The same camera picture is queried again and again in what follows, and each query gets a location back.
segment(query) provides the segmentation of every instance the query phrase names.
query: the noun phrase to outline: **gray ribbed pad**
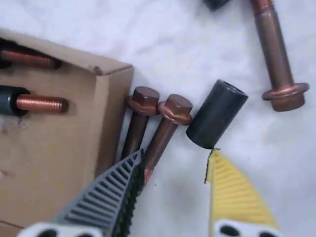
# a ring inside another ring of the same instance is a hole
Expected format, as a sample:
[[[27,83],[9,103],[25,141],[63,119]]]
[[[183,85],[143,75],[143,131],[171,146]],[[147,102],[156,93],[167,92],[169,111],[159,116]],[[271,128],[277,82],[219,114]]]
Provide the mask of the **gray ribbed pad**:
[[[97,177],[54,222],[97,227],[105,237],[127,236],[143,183],[142,151],[137,151]]]

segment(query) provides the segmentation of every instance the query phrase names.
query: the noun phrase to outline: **cardboard box edge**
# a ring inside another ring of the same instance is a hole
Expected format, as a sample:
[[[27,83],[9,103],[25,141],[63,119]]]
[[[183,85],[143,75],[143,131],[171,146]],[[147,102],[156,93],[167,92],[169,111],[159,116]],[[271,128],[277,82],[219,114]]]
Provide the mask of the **cardboard box edge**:
[[[132,67],[132,65],[128,63],[123,63],[108,57],[77,50],[24,33],[13,32],[1,27],[0,37],[5,40],[11,40],[20,45],[35,49],[52,57],[58,58],[64,62],[85,68],[99,75],[106,75],[112,71]]]

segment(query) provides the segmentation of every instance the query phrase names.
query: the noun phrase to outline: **bolt thread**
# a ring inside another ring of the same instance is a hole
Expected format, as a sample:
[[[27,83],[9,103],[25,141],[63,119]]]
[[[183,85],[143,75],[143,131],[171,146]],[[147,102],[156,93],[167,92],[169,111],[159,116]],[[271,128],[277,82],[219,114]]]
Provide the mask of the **bolt thread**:
[[[30,67],[39,67],[44,69],[58,69],[61,61],[46,55],[28,54],[15,50],[2,50],[1,59],[12,63],[23,64]]]
[[[19,95],[16,106],[21,110],[31,112],[63,113],[66,112],[69,103],[66,99],[59,97],[40,95]]]
[[[259,13],[266,8],[274,8],[273,0],[250,0],[253,12]]]

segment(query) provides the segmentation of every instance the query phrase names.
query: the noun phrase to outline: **black rubber sleeve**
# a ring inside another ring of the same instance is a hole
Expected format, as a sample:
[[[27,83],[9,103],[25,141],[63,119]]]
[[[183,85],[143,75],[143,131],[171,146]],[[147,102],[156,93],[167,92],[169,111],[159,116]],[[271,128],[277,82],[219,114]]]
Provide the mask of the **black rubber sleeve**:
[[[16,99],[21,94],[30,94],[30,92],[23,87],[15,87],[8,85],[0,85],[0,114],[23,116],[27,113],[16,106]]]
[[[213,149],[248,96],[217,80],[202,107],[187,129],[187,136],[200,147]]]

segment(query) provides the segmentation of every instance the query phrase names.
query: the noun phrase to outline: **bolt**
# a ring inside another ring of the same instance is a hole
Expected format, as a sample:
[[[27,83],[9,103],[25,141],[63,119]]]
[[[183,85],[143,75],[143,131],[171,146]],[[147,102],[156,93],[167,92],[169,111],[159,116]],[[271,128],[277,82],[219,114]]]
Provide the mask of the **bolt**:
[[[250,0],[265,56],[272,90],[262,95],[275,111],[289,111],[304,105],[307,83],[294,83],[277,12],[272,0]]]
[[[147,127],[149,116],[157,114],[159,93],[151,88],[139,86],[135,88],[127,103],[134,111],[129,124],[121,159],[139,150]]]
[[[19,45],[2,47],[0,49],[0,68],[6,68],[11,63],[52,70],[56,70],[62,65],[60,60],[26,47]]]
[[[69,103],[64,98],[21,94],[16,99],[16,106],[20,110],[44,113],[64,113]]]
[[[144,186],[149,181],[178,125],[191,123],[190,111],[192,107],[193,105],[189,100],[176,94],[171,94],[165,102],[159,103],[158,110],[163,118],[145,152]]]

